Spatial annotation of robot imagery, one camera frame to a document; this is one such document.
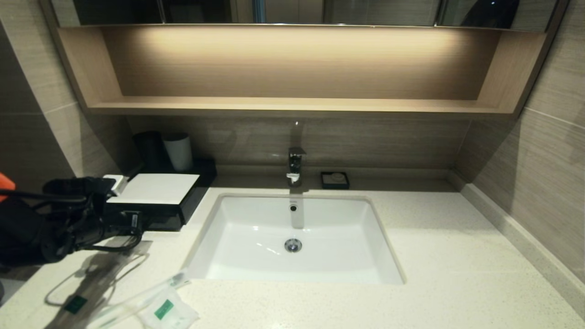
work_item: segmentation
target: mirror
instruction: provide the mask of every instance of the mirror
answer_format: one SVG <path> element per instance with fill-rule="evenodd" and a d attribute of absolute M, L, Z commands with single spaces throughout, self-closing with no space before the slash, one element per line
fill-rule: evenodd
<path fill-rule="evenodd" d="M 433 26 L 441 0 L 51 0 L 61 27 L 121 24 Z"/>
<path fill-rule="evenodd" d="M 162 1 L 167 23 L 410 26 L 433 26 L 440 2 L 440 0 Z"/>
<path fill-rule="evenodd" d="M 556 0 L 446 0 L 438 25 L 544 32 Z"/>

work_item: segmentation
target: sink drain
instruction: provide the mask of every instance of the sink drain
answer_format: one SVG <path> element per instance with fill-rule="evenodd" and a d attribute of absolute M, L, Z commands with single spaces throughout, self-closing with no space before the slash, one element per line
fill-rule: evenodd
<path fill-rule="evenodd" d="M 301 251 L 301 248 L 302 243 L 300 240 L 297 239 L 288 239 L 284 243 L 284 249 L 286 249 L 288 252 L 299 252 Z"/>

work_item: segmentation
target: white cup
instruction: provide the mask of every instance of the white cup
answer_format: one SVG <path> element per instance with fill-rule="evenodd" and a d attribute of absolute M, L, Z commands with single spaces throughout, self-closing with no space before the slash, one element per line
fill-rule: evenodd
<path fill-rule="evenodd" d="M 168 133 L 163 135 L 164 148 L 167 149 L 174 170 L 186 172 L 193 168 L 191 139 L 187 133 Z"/>

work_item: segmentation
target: orange object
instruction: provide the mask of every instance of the orange object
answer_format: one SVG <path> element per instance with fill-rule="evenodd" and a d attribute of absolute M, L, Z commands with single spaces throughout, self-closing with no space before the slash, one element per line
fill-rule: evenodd
<path fill-rule="evenodd" d="M 16 189 L 16 184 L 8 179 L 8 177 L 4 176 L 3 173 L 0 173 L 0 189 L 4 190 L 13 190 Z M 0 196 L 0 202 L 6 200 L 8 196 Z"/>

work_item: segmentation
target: plastic packaging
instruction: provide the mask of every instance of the plastic packaging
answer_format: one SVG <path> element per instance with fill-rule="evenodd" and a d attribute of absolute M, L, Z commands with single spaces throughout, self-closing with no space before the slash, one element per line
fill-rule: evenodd
<path fill-rule="evenodd" d="M 102 310 L 92 319 L 87 329 L 109 328 L 122 322 L 125 318 L 138 313 L 148 305 L 152 304 L 159 294 L 167 288 L 172 287 L 172 289 L 178 289 L 186 285 L 189 280 L 185 273 L 186 270 L 182 270 L 173 277 L 121 302 L 120 304 Z"/>
<path fill-rule="evenodd" d="M 153 329 L 187 329 L 199 314 L 181 300 L 174 288 L 168 287 L 138 317 Z"/>

